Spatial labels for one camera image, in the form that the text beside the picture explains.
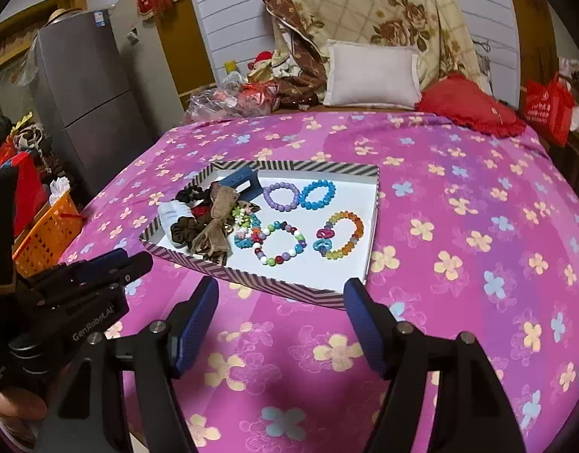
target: brown scrunchie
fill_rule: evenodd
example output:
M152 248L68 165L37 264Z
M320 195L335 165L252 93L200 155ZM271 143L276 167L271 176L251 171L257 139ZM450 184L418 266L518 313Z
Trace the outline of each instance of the brown scrunchie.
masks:
M195 218L181 216L178 221L170 227L172 241L178 244L189 245L205 227L206 225L204 223L198 222Z

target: multicolored beaded bracelet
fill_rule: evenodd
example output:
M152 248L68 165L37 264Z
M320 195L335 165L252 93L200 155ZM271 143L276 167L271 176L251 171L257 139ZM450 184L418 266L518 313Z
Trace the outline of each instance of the multicolored beaded bracelet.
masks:
M327 194L320 201L310 202L306 198L308 195L318 187L328 187L329 190ZM328 206L331 200L335 197L335 184L330 180L315 180L311 184L307 185L302 189L302 193L299 195L299 205L307 210L320 210L325 206Z
M266 254L262 251L262 243L266 240L266 237L275 230L284 230L287 233L291 233L298 243L296 243L295 247L288 252L283 252L281 255L277 255L276 257L266 257ZM254 240L254 254L258 257L263 266L268 264L272 267L277 264L283 264L285 261L304 252L304 248L306 247L306 239L303 234L300 233L295 226L288 224L288 222L274 222L272 225L268 225L267 228L263 228L260 233L257 232L256 234L256 239L254 239L254 236L252 235L252 239Z
M293 201L291 201L290 204L285 204L285 205L275 203L275 201L272 200L272 197L270 197L270 193L272 193L273 191L276 191L277 189L290 189L293 192ZM299 189L292 183L289 183L289 182L278 183L277 182L277 183L274 183L270 186L264 187L263 191L264 191L264 200L274 210L284 212L284 211L294 210L298 207Z
M245 213L240 212L239 216L235 217L235 224L238 226L234 237L235 246L240 249L249 249L254 246L254 233L260 231L260 226L262 224L258 217L254 213L250 213L249 216L247 216ZM248 236L250 228L252 234L251 236Z
M332 250L331 239L335 236L335 231L333 231L334 225L341 219L348 218L352 220L356 225L356 230L352 233L352 236L348 240L348 243L344 245L341 249ZM318 251L322 257L327 259L341 259L342 257L348 255L352 249L355 247L356 243L363 236L365 232L365 227L361 219L354 213L348 211L340 211L331 216L325 223L325 227L321 228L316 232L316 237L319 239L314 242L312 248Z

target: floral quilt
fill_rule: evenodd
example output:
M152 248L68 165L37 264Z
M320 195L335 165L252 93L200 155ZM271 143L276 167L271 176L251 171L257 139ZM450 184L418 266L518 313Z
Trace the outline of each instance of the floral quilt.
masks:
M498 140L433 114L292 114L171 129L83 212L63 260L140 251L157 205L208 162L375 163L379 219L367 288L431 335L477 335L530 453L579 398L579 201L532 129ZM192 294L201 274L156 259L126 288L132 334ZM219 280L195 367L175 383L195 443L211 453L362 451L387 384L367 366L345 312ZM426 451L430 375L413 451ZM140 429L131 381L128 414Z

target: purple beaded bracelet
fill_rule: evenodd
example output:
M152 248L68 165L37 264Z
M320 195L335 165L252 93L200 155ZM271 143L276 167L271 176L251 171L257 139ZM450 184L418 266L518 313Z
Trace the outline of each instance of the purple beaded bracelet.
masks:
M270 193L276 191L277 189L291 189L291 191L293 192L293 201L291 201L290 204L285 205L275 203L275 201L273 201L272 198L270 197ZM274 183L271 186L264 187L263 191L264 191L264 200L274 210L284 212L294 210L298 207L299 189L292 183L289 182Z

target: red shopping bag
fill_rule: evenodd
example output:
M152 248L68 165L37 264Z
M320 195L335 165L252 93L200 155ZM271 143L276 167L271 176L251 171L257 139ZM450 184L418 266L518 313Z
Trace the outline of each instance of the red shopping bag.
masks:
M557 73L547 86L528 80L524 117L547 141L565 146L572 109L576 105L572 93L560 83Z

